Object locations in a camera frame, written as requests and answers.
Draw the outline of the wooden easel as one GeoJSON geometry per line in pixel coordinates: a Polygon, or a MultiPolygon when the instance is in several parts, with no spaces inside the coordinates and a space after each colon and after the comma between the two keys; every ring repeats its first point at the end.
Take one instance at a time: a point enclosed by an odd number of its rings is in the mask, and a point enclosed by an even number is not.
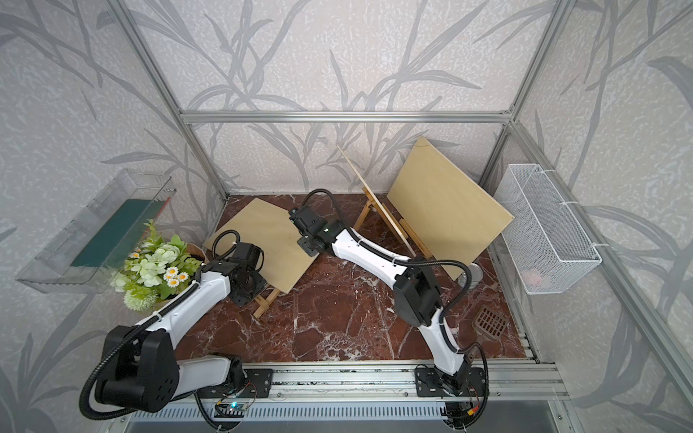
{"type": "Polygon", "coordinates": [[[411,225],[404,218],[400,219],[400,225],[405,230],[407,235],[411,238],[411,240],[413,240],[415,245],[417,245],[417,247],[420,250],[420,252],[422,253],[422,255],[426,259],[433,258],[433,254],[432,254],[431,250],[423,243],[420,236],[418,236],[418,234],[413,230],[411,225]]]}
{"type": "Polygon", "coordinates": [[[254,302],[257,304],[257,309],[253,313],[254,318],[260,319],[282,294],[283,293],[278,289],[272,289],[272,291],[266,297],[262,294],[258,294],[254,298],[254,302]]]}
{"type": "Polygon", "coordinates": [[[384,223],[386,223],[387,227],[389,230],[404,244],[408,245],[407,239],[408,236],[406,236],[406,232],[402,231],[402,227],[399,225],[399,223],[396,221],[395,216],[392,214],[392,212],[384,205],[379,198],[370,191],[367,187],[363,188],[363,192],[366,195],[366,205],[364,205],[361,213],[359,214],[357,218],[357,222],[354,225],[354,229],[359,231],[362,227],[362,225],[365,223],[367,216],[369,213],[374,210],[382,220],[384,220],[384,223]]]}

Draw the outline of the plywood board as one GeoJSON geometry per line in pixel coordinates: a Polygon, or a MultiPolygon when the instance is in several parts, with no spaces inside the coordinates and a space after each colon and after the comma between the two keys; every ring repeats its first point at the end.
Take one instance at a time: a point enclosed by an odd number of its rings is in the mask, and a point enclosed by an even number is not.
{"type": "Polygon", "coordinates": [[[259,272],[270,286],[283,293],[289,293],[315,261],[298,245],[300,234],[290,222],[288,211],[261,198],[242,207],[203,246],[211,250],[215,238],[229,229],[236,230],[242,242],[263,250],[265,262],[259,272]]]}
{"type": "Polygon", "coordinates": [[[387,198],[437,260],[473,263],[514,220],[423,137],[387,198]]]}
{"type": "Polygon", "coordinates": [[[390,231],[395,234],[402,244],[407,248],[409,252],[409,256],[413,257],[415,256],[415,251],[411,247],[410,243],[408,242],[408,236],[406,235],[406,232],[404,229],[399,225],[399,223],[395,220],[395,217],[393,214],[390,212],[390,210],[384,205],[379,198],[377,198],[376,194],[372,191],[372,189],[367,185],[366,180],[363,178],[363,176],[360,174],[359,170],[351,162],[350,158],[346,155],[344,150],[338,145],[335,144],[336,148],[339,150],[341,153],[342,157],[348,164],[348,166],[352,169],[353,173],[357,176],[358,180],[362,183],[364,193],[367,196],[367,202],[366,202],[366,207],[362,211],[361,215],[357,219],[357,223],[355,225],[355,230],[359,231],[360,227],[363,225],[363,223],[366,221],[366,214],[370,211],[370,209],[375,209],[375,211],[378,213],[378,215],[384,220],[390,231]]]}

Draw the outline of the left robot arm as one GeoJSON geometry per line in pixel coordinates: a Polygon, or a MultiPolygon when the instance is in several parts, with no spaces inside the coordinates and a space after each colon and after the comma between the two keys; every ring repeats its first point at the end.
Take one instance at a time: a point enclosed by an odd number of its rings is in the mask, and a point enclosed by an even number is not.
{"type": "Polygon", "coordinates": [[[237,355],[207,355],[180,361],[175,349],[212,308],[225,299],[243,307],[266,285],[260,272],[262,248],[234,236],[231,247],[203,263],[178,236],[170,241],[155,234],[129,254],[125,267],[111,280],[131,310],[151,314],[137,324],[112,329],[101,360],[88,376],[79,410],[89,420],[109,420],[135,411],[154,413],[170,402],[200,390],[219,387],[234,394],[249,385],[237,355]]]}

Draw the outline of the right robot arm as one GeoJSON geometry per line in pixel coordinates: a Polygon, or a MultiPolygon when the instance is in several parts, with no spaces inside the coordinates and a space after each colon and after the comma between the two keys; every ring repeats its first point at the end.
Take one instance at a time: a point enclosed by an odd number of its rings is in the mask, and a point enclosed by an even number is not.
{"type": "Polygon", "coordinates": [[[469,355],[474,348],[481,355],[484,380],[488,380],[482,346],[459,346],[446,319],[470,291],[472,273],[467,265],[456,260],[411,258],[371,242],[344,224],[339,204],[327,189],[309,192],[301,207],[289,211],[289,218],[301,235],[299,246],[308,255],[331,254],[349,261],[392,289],[396,314],[422,334],[433,357],[433,370],[447,393],[460,395],[467,389],[472,370],[469,355]],[[440,284],[432,270],[435,266],[455,266],[466,276],[460,292],[448,304],[442,301],[440,284]]]}

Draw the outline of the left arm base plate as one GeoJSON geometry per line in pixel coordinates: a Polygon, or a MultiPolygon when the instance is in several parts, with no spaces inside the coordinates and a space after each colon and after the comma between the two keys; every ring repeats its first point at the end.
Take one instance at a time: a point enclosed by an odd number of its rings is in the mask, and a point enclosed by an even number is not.
{"type": "Polygon", "coordinates": [[[274,370],[251,368],[244,370],[245,378],[239,384],[217,385],[203,389],[203,399],[234,397],[241,399],[267,399],[273,384],[274,370]]]}

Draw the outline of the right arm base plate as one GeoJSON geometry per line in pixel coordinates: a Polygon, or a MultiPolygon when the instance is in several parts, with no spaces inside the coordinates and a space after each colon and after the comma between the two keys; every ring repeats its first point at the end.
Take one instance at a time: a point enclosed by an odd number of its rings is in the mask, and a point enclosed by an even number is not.
{"type": "Polygon", "coordinates": [[[418,397],[487,397],[487,371],[471,367],[464,380],[443,375],[434,367],[419,364],[414,369],[418,397]]]}

